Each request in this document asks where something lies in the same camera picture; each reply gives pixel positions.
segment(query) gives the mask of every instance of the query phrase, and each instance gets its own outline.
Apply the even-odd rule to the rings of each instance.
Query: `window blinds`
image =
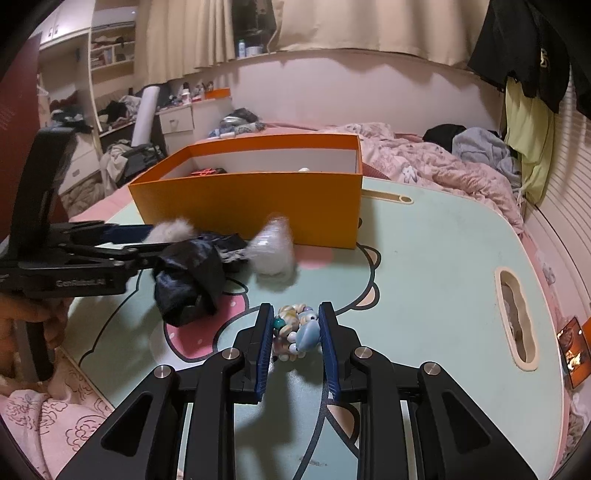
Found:
[[[571,76],[556,116],[552,166],[538,208],[591,296],[591,121],[577,111],[576,103]]]

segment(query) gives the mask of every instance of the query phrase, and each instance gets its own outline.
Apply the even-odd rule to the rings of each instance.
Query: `white bottle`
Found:
[[[246,44],[244,43],[244,40],[238,41],[238,58],[246,58]]]
[[[183,105],[188,105],[191,103],[191,92],[189,92],[188,88],[183,89],[181,93],[181,99],[183,100]]]

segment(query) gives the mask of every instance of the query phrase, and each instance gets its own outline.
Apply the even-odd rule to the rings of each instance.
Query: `small orange box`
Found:
[[[216,167],[228,173],[191,176]],[[146,223],[184,217],[197,229],[250,239],[280,214],[297,244],[354,248],[362,179],[356,135],[282,134],[189,145],[129,189]]]
[[[225,98],[230,96],[230,89],[229,88],[218,88],[216,90],[212,90],[211,92],[205,92],[205,99],[209,100],[211,98]]]

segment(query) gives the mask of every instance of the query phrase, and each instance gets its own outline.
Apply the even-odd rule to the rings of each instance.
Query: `pink cartoon cheek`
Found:
[[[304,270],[318,270],[330,264],[333,259],[332,248],[310,247],[309,245],[294,246],[295,261]]]
[[[244,312],[246,303],[242,295],[222,295],[219,310],[182,327],[166,324],[166,333],[173,350],[187,359],[201,358],[213,352],[213,341],[218,330],[232,317]]]

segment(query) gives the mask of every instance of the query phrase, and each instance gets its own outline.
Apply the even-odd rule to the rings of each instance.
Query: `fur ball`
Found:
[[[155,225],[145,238],[145,244],[169,244],[195,238],[197,231],[184,218],[173,222],[162,222]]]

